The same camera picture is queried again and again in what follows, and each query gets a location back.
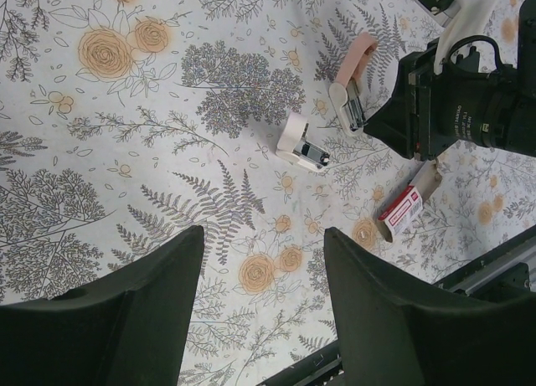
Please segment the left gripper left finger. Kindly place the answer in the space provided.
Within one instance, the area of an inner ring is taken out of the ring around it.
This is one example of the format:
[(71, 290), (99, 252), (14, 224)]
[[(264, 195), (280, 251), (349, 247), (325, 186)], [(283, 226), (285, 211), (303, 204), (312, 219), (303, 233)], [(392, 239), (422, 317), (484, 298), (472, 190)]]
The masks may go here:
[(204, 257), (192, 226), (52, 299), (1, 308), (3, 385), (175, 385)]

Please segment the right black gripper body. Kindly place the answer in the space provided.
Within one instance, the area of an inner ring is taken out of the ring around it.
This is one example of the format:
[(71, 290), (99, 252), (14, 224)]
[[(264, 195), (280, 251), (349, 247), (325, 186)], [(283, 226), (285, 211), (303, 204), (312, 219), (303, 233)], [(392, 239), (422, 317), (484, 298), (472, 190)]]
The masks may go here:
[(518, 40), (518, 64), (502, 62), (497, 43), (471, 36), (451, 48), (440, 75), (437, 43), (418, 54), (410, 78), (420, 91), (417, 160), (432, 160), (456, 141), (535, 155), (535, 38)]

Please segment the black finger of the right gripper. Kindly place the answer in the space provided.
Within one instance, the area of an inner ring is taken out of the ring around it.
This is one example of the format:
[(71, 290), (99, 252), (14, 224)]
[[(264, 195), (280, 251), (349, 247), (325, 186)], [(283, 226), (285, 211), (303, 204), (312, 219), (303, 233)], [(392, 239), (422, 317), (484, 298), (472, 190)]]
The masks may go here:
[(398, 64), (394, 89), (387, 102), (368, 118), (364, 133), (384, 143), (406, 159), (418, 159), (420, 91), (410, 78), (417, 69), (418, 54), (409, 54)]

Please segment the red white staple box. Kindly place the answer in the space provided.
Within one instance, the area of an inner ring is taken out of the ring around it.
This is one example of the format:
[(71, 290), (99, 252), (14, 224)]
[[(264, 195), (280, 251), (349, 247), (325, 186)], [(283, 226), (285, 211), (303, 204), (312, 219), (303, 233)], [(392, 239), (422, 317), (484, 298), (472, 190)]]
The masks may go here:
[(436, 160), (425, 162), (420, 167), (405, 189), (376, 220), (386, 242), (393, 243), (411, 225), (441, 182)]

